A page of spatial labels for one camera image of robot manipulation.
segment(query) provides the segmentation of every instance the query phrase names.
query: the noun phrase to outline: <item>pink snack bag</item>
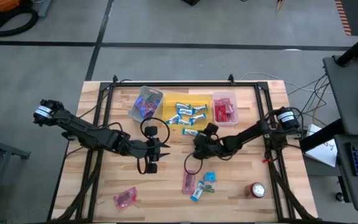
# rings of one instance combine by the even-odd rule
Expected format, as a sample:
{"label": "pink snack bag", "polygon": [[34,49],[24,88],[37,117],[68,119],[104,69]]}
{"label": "pink snack bag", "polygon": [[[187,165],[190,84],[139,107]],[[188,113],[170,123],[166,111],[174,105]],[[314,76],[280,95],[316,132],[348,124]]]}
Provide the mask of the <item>pink snack bag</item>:
{"label": "pink snack bag", "polygon": [[185,171],[185,176],[183,178],[183,186],[181,188],[181,191],[184,194],[193,194],[195,190],[195,186],[194,186],[195,181],[196,181],[196,176],[192,174],[188,174]]}
{"label": "pink snack bag", "polygon": [[133,187],[120,193],[119,195],[114,196],[114,203],[119,211],[123,208],[131,206],[136,202],[137,191],[136,188]]}

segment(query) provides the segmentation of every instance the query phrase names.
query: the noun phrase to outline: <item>soda can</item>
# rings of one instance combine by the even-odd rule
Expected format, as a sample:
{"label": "soda can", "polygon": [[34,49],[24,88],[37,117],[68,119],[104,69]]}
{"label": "soda can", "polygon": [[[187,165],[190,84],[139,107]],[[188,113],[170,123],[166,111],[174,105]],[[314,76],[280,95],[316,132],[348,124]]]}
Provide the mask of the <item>soda can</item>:
{"label": "soda can", "polygon": [[262,198],[266,194],[266,189],[263,184],[255,182],[244,188],[244,194],[247,198]]}

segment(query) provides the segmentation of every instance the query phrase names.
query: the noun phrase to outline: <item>wooden tabletop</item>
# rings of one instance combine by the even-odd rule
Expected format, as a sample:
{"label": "wooden tabletop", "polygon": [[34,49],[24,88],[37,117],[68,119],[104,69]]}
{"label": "wooden tabletop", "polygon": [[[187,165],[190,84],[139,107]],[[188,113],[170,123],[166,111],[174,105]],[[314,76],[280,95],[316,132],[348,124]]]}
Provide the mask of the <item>wooden tabletop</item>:
{"label": "wooden tabletop", "polygon": [[[266,81],[270,88],[273,108],[288,106],[288,97],[284,82],[280,80]],[[85,82],[81,92],[77,116],[82,115],[96,104],[100,82]],[[258,121],[259,114],[255,100],[255,90],[251,87],[161,87],[155,88],[164,93],[212,94],[214,91],[234,91],[237,94],[239,122],[232,127],[219,127],[218,135],[238,134]],[[128,117],[137,96],[139,87],[120,87],[113,93],[109,122],[120,122],[131,139],[145,140],[139,129],[139,123]],[[94,112],[83,119],[92,122]],[[165,139],[167,131],[160,124],[158,136]],[[204,160],[197,180],[207,171],[215,171],[217,182],[215,193],[203,193],[199,202],[190,200],[189,195],[181,192],[183,182],[183,161],[194,151],[192,136],[184,136],[181,129],[172,129],[167,144],[171,148],[162,148],[162,153],[169,156],[158,162],[157,174],[140,175],[133,157],[122,157],[104,152],[98,197],[94,214],[94,222],[272,222],[277,221],[275,205],[270,183],[270,175],[264,159],[264,143],[257,138],[243,148],[230,160],[218,158]],[[68,152],[79,147],[78,142],[71,142]],[[283,151],[287,167],[290,188],[301,204],[314,216],[317,216],[313,196],[310,189],[302,153],[294,147]],[[52,218],[60,216],[80,190],[86,149],[71,154],[66,158]],[[189,159],[188,169],[197,169],[200,161]],[[253,182],[261,182],[267,189],[264,198],[246,199],[244,187]],[[131,187],[137,189],[137,203],[118,212],[113,197]],[[283,210],[287,217],[285,197],[280,194]],[[88,212],[85,203],[84,214]]]}

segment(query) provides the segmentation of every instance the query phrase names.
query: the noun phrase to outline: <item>plastic container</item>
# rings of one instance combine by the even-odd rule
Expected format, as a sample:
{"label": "plastic container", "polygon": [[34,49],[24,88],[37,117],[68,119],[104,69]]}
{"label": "plastic container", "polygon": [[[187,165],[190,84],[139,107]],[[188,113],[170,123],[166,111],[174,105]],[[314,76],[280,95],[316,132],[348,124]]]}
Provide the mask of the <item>plastic container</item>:
{"label": "plastic container", "polygon": [[[178,93],[169,93],[164,96],[163,100],[163,110],[162,110],[162,119],[168,121],[170,118],[178,114],[178,108],[176,103],[190,104],[191,107],[203,106],[206,105],[208,110],[200,111],[196,115],[205,113],[206,119],[199,120],[194,123],[194,125],[183,125],[183,124],[169,124],[170,128],[188,128],[194,130],[204,130],[208,123],[212,121],[212,96],[211,95],[190,95],[190,94],[178,94]],[[182,119],[189,121],[191,116],[183,115]]]}
{"label": "plastic container", "polygon": [[[157,106],[157,109],[155,109],[154,114],[152,115],[153,117],[156,115],[157,111],[159,110],[159,108],[161,107],[162,103],[162,98],[163,98],[163,93],[161,91],[155,90],[153,88],[150,88],[148,86],[142,86],[140,88],[140,94],[139,96],[142,96],[145,99],[148,99],[149,97],[152,97],[152,99],[155,100],[159,100],[159,104]],[[140,109],[138,109],[138,107],[136,107],[135,105],[133,105],[132,109],[128,111],[128,115],[139,122],[142,122],[145,118],[142,116],[142,114],[140,113]]]}
{"label": "plastic container", "polygon": [[[230,104],[233,105],[234,110],[234,121],[227,121],[227,122],[218,122],[215,115],[215,100],[221,100],[229,98]],[[213,101],[213,110],[214,110],[214,122],[218,126],[233,126],[238,123],[239,121],[239,113],[237,110],[237,96],[234,92],[214,92],[212,94],[212,101]]]}

